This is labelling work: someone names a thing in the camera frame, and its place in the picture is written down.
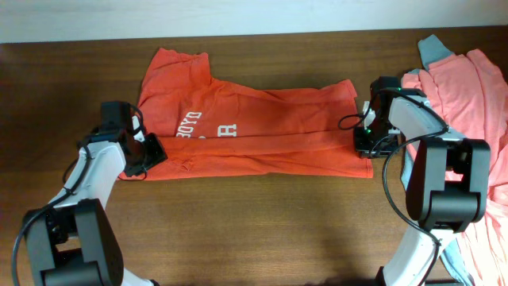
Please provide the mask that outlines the orange soccer t-shirt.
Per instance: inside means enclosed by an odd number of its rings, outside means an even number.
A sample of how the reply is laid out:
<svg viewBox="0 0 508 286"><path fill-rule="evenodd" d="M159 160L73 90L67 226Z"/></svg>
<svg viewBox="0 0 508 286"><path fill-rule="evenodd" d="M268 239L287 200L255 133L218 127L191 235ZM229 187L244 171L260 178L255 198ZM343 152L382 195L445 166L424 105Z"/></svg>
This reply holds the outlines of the orange soccer t-shirt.
<svg viewBox="0 0 508 286"><path fill-rule="evenodd" d="M138 106L167 154L148 180L373 175L352 132L338 126L356 110L349 80L320 89L256 90L214 78L206 53L162 48L148 66Z"/></svg>

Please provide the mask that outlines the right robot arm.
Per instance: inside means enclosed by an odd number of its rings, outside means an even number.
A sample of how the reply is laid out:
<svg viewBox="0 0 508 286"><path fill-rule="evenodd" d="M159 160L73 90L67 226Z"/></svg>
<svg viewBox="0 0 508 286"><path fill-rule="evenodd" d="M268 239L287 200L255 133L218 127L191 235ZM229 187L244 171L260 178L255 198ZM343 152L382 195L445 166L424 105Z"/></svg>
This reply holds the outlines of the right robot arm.
<svg viewBox="0 0 508 286"><path fill-rule="evenodd" d="M490 146L454 130L422 91L402 87L396 77L379 77L370 92L353 127L359 155L384 158L386 175L398 151L417 151L406 186L406 211L395 210L408 229L375 281L423 285L442 251L485 214Z"/></svg>

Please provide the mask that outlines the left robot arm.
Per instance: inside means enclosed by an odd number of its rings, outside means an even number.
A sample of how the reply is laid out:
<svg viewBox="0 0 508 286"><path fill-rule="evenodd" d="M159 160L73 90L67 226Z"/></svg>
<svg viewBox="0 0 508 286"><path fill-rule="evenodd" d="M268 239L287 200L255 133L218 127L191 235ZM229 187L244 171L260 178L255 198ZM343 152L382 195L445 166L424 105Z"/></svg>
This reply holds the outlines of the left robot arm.
<svg viewBox="0 0 508 286"><path fill-rule="evenodd" d="M145 180L167 155L142 112L128 102L104 102L101 121L78 144L79 155L49 203L28 211L11 254L19 283L17 254L25 244L36 285L146 285L124 266L121 248L106 216L106 204L121 175Z"/></svg>

